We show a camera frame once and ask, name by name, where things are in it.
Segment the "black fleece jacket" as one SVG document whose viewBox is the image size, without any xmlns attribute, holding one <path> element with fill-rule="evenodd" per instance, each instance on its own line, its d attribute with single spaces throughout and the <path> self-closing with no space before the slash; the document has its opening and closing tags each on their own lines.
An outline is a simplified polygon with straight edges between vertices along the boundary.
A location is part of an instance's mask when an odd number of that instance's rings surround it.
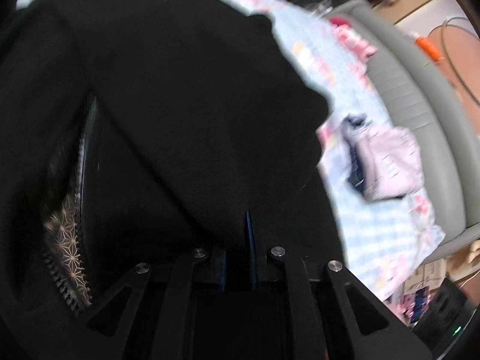
<svg viewBox="0 0 480 360">
<path fill-rule="evenodd" d="M 219 0 L 35 0 L 1 30 L 1 357 L 295 355 L 251 287 L 247 216 L 342 248 L 326 99 L 264 15 Z"/>
</svg>

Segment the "folded dark striped clothes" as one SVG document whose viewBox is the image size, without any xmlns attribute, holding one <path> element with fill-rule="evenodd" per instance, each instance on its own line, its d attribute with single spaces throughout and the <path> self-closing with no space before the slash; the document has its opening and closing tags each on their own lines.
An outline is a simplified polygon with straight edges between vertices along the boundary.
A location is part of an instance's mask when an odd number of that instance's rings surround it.
<svg viewBox="0 0 480 360">
<path fill-rule="evenodd" d="M 408 130 L 348 116 L 342 133 L 352 160 L 348 181 L 367 201 L 403 197 L 422 188 L 422 176 L 408 161 L 415 157 Z"/>
</svg>

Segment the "blue checkered cartoon blanket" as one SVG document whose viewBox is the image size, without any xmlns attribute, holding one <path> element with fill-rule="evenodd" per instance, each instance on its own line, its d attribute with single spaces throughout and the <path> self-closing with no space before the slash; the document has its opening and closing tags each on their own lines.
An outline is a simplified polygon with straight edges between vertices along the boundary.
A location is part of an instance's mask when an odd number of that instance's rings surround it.
<svg viewBox="0 0 480 360">
<path fill-rule="evenodd" d="M 379 223 L 427 254 L 443 238 L 419 145 L 390 122 L 367 76 L 375 48 L 354 29 L 280 0 L 33 0 L 13 38 L 55 63 L 28 86 L 55 111 L 96 94 L 116 135 L 100 180 L 92 263 L 149 258 L 156 244 L 229 244 L 247 211 L 284 206 L 320 169 L 339 214 L 334 243 Z"/>
</svg>

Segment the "folded pink garment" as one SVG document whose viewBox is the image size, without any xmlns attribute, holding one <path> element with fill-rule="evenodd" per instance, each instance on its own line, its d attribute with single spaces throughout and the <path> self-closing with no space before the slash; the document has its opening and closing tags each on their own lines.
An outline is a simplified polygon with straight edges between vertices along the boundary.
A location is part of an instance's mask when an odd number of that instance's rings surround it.
<svg viewBox="0 0 480 360">
<path fill-rule="evenodd" d="M 404 127 L 372 124 L 355 143 L 364 172 L 364 198 L 370 202 L 404 197 L 424 186 L 421 150 Z"/>
</svg>

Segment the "grey padded headboard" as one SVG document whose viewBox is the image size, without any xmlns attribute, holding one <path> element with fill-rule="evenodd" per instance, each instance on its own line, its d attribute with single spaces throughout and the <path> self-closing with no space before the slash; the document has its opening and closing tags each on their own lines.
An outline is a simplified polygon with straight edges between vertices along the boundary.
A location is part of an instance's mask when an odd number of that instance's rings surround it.
<svg viewBox="0 0 480 360">
<path fill-rule="evenodd" d="M 447 78 L 415 41 L 379 16 L 365 0 L 336 7 L 377 47 L 368 77 L 391 121 L 410 129 L 421 148 L 425 189 L 445 233 L 427 258 L 446 258 L 479 238 L 479 138 Z"/>
</svg>

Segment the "orange plush toy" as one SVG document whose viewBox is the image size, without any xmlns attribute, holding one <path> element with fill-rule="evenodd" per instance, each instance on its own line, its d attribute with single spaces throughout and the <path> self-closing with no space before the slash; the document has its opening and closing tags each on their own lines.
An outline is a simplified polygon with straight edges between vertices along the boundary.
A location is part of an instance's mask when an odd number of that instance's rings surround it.
<svg viewBox="0 0 480 360">
<path fill-rule="evenodd" d="M 436 63 L 443 59 L 442 50 L 430 38 L 418 37 L 416 44 Z"/>
</svg>

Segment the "pink plush toy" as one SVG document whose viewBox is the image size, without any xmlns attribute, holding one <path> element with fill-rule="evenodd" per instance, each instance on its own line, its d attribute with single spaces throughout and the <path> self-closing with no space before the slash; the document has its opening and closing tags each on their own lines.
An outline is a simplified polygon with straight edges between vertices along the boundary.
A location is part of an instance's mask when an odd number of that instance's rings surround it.
<svg viewBox="0 0 480 360">
<path fill-rule="evenodd" d="M 333 26 L 337 40 L 353 52 L 361 62 L 366 63 L 368 58 L 377 52 L 377 48 L 360 36 L 347 19 L 335 16 L 330 18 L 329 22 Z"/>
</svg>

